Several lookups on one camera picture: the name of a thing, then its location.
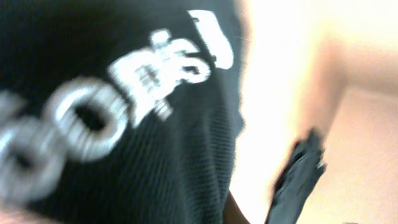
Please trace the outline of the black polo shirt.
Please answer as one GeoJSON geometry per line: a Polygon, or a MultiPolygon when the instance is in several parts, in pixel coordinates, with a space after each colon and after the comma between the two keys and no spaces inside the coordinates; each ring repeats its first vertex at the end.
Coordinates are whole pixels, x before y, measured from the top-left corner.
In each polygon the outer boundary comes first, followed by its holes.
{"type": "Polygon", "coordinates": [[[2,1],[1,206],[222,223],[240,34],[233,1],[2,1]]]}

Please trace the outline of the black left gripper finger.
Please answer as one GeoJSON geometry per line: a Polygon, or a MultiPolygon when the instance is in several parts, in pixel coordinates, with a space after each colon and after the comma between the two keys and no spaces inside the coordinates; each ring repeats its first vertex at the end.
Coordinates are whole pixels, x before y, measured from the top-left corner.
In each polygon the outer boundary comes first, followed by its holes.
{"type": "Polygon", "coordinates": [[[274,187],[265,224],[296,224],[306,200],[326,171],[323,138],[312,128],[297,141],[274,187]]]}

